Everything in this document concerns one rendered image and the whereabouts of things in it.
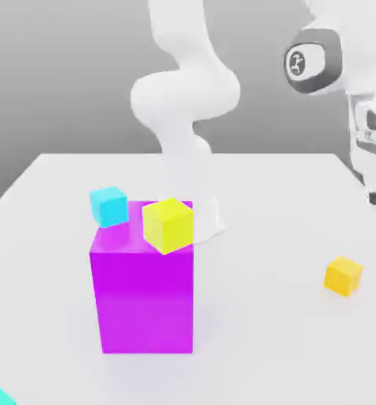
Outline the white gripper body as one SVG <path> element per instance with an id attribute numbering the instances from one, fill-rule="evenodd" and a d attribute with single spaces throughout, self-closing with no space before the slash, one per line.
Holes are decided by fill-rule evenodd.
<path id="1" fill-rule="evenodd" d="M 368 191 L 376 191 L 376 142 L 353 138 L 351 163 L 362 178 Z"/>

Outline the small orange cube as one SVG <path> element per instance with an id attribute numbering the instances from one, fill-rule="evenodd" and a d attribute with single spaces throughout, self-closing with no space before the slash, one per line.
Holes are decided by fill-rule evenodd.
<path id="1" fill-rule="evenodd" d="M 342 256 L 335 258 L 325 272 L 324 287 L 348 297 L 359 286 L 363 266 Z"/>

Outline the small yellow cube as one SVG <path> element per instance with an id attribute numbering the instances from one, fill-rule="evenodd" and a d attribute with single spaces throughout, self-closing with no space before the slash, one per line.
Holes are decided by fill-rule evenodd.
<path id="1" fill-rule="evenodd" d="M 162 255 L 194 242 L 194 211 L 174 198 L 144 206 L 142 225 L 144 240 Z"/>

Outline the small cyan cube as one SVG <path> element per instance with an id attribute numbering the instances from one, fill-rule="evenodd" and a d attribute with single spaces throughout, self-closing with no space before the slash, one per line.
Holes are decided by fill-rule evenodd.
<path id="1" fill-rule="evenodd" d="M 89 193 L 93 218 L 101 228 L 127 222 L 127 196 L 118 187 L 105 187 Z"/>

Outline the large magenta box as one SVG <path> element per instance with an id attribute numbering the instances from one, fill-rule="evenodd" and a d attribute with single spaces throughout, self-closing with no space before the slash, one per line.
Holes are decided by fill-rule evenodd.
<path id="1" fill-rule="evenodd" d="M 162 255 L 143 238 L 144 201 L 129 220 L 97 230 L 89 250 L 101 347 L 106 354 L 193 351 L 194 248 Z"/>

